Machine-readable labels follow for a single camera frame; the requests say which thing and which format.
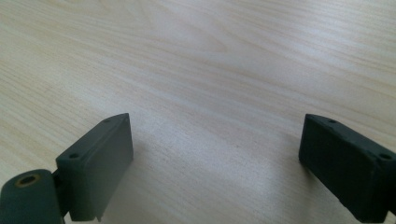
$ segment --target light wood surface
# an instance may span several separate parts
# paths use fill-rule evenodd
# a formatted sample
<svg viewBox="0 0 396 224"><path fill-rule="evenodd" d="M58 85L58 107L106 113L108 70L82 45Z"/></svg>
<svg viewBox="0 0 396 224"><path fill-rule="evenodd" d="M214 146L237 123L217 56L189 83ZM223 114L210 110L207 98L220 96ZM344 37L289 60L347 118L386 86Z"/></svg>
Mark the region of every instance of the light wood surface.
<svg viewBox="0 0 396 224"><path fill-rule="evenodd" d="M0 1L0 184L127 112L103 223L359 223L298 162L304 114L396 150L395 75L393 0Z"/></svg>

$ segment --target plastic part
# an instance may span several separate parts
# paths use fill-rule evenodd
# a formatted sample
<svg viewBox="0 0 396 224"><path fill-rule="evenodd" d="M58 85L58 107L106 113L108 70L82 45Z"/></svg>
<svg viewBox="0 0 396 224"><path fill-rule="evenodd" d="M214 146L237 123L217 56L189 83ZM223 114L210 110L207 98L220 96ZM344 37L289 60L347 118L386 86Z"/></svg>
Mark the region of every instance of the plastic part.
<svg viewBox="0 0 396 224"><path fill-rule="evenodd" d="M0 223L59 224L99 220L133 159L128 114L103 120L57 159L58 170L34 170L2 188Z"/></svg>
<svg viewBox="0 0 396 224"><path fill-rule="evenodd" d="M396 155L333 119L307 114L300 162L360 222L394 213Z"/></svg>
<svg viewBox="0 0 396 224"><path fill-rule="evenodd" d="M0 223L64 223L50 171L33 170L8 180L1 191Z"/></svg>

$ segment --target small hole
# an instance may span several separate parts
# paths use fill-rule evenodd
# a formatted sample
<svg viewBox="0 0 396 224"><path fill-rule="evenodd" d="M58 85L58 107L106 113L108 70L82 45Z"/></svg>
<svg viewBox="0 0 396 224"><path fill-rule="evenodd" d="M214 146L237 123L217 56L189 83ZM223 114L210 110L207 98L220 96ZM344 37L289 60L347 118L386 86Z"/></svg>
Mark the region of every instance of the small hole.
<svg viewBox="0 0 396 224"><path fill-rule="evenodd" d="M40 178L40 175L27 175L27 176L20 178L15 183L15 186L17 186L18 188L25 188L30 185L33 185L39 178Z"/></svg>
<svg viewBox="0 0 396 224"><path fill-rule="evenodd" d="M25 184L30 184L30 183L32 183L33 181L35 181L35 177L34 177L33 175L29 175L29 176L26 176L25 178L23 178L23 179L20 181L20 183L23 184L23 185L25 185Z"/></svg>
<svg viewBox="0 0 396 224"><path fill-rule="evenodd" d="M387 154L379 154L379 157L384 159L384 160L390 160L392 159L392 157L390 155Z"/></svg>
<svg viewBox="0 0 396 224"><path fill-rule="evenodd" d="M76 159L76 158L78 158L78 157L79 157L79 155L78 155L77 153L73 153L73 154L71 154L71 155L69 156L70 159Z"/></svg>

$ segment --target round hole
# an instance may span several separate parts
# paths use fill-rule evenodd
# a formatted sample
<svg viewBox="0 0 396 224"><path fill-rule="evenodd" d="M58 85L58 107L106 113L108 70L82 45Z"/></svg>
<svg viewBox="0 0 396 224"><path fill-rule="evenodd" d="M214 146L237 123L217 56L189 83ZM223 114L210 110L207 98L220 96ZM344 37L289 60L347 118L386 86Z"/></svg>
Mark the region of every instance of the round hole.
<svg viewBox="0 0 396 224"><path fill-rule="evenodd" d="M73 154L71 154L71 155L69 156L70 159L76 159L76 158L78 158L78 157L79 157L79 155L78 155L77 153L73 153Z"/></svg>
<svg viewBox="0 0 396 224"><path fill-rule="evenodd" d="M30 185L33 185L35 182L38 181L40 178L40 175L26 175L18 179L18 181L15 183L15 186L18 188L25 188Z"/></svg>
<svg viewBox="0 0 396 224"><path fill-rule="evenodd" d="M392 157L390 155L387 154L379 154L379 157L384 159L384 160L390 160L392 159Z"/></svg>

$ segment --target wooden table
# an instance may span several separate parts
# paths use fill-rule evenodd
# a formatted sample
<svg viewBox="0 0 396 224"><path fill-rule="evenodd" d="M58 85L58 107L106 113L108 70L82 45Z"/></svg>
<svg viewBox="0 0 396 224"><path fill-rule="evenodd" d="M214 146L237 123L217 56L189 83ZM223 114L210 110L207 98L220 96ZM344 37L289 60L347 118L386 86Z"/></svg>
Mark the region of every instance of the wooden table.
<svg viewBox="0 0 396 224"><path fill-rule="evenodd" d="M0 183L127 112L103 223L359 223L299 163L304 114L395 150L395 75L393 0L1 1Z"/></svg>

